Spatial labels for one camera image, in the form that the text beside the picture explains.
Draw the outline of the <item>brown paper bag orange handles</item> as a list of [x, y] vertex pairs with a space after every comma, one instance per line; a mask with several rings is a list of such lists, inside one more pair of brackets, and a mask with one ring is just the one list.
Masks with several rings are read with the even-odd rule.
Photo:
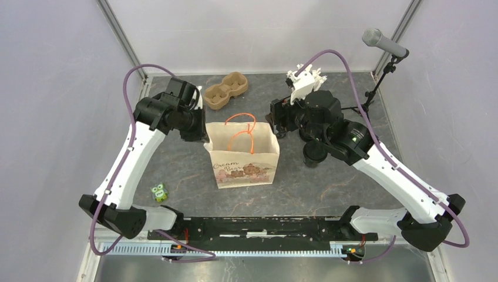
[[251, 113], [237, 113], [206, 124], [204, 145], [219, 189], [272, 184], [280, 146], [272, 127]]

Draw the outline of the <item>black plastic cup lid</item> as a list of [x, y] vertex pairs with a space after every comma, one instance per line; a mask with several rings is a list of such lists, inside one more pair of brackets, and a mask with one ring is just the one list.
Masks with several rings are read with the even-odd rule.
[[312, 140], [304, 145], [303, 155], [309, 161], [322, 162], [327, 158], [328, 153], [320, 142]]

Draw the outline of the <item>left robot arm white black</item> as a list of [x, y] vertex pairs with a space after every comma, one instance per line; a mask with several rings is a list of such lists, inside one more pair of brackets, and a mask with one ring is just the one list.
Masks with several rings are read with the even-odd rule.
[[172, 130], [185, 142], [207, 143], [206, 111], [200, 88], [171, 78], [166, 90], [137, 103], [127, 139], [110, 172], [93, 194], [84, 194], [79, 207], [97, 223], [127, 238], [141, 231], [162, 230], [170, 239], [184, 233], [175, 209], [133, 205], [139, 180], [151, 157]]

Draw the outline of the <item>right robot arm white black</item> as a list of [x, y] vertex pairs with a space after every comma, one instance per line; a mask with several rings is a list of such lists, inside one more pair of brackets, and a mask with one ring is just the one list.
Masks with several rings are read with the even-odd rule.
[[334, 157], [369, 176], [401, 203], [400, 209], [349, 207], [339, 224], [343, 238], [353, 240], [368, 233], [399, 236], [426, 252], [446, 242], [464, 198], [444, 194], [418, 178], [365, 125], [346, 120], [331, 92], [273, 100], [265, 118], [277, 138], [298, 131], [307, 167]]

